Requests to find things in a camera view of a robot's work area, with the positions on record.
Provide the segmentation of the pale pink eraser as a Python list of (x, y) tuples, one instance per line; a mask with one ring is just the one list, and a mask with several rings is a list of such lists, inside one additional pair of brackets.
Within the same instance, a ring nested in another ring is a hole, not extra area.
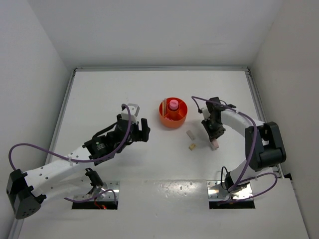
[(211, 141), (210, 146), (211, 146), (212, 150), (217, 150), (219, 148), (218, 141), (217, 140)]

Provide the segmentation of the pink capped clear tube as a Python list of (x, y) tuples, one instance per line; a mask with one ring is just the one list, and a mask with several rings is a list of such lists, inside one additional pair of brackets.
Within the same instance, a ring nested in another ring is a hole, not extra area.
[(169, 109), (170, 109), (171, 111), (176, 111), (176, 110), (178, 109), (178, 107), (179, 107), (179, 102), (178, 102), (178, 100), (173, 99), (173, 100), (171, 100), (171, 101), (169, 102)]

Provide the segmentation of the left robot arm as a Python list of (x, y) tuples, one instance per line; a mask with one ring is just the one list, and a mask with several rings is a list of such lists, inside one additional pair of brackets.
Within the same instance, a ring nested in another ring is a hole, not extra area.
[(96, 133), (68, 156), (28, 172), (15, 169), (6, 187), (15, 218), (21, 220), (37, 212), (43, 201), (48, 200), (48, 191), (54, 183), (80, 170), (86, 170), (93, 187), (101, 186), (103, 183), (92, 168), (114, 158), (133, 142), (147, 142), (150, 131), (147, 119), (133, 122), (118, 115), (116, 123)]

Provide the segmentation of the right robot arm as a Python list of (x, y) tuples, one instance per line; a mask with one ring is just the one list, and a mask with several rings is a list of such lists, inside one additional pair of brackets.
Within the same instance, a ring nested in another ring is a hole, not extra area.
[(228, 192), (257, 178), (265, 169), (286, 161), (287, 155), (279, 126), (271, 122), (252, 119), (236, 110), (234, 105), (224, 105), (218, 97), (205, 101), (206, 107), (199, 108), (203, 115), (202, 125), (211, 144), (220, 138), (228, 126), (244, 137), (245, 160), (226, 173), (224, 186)]

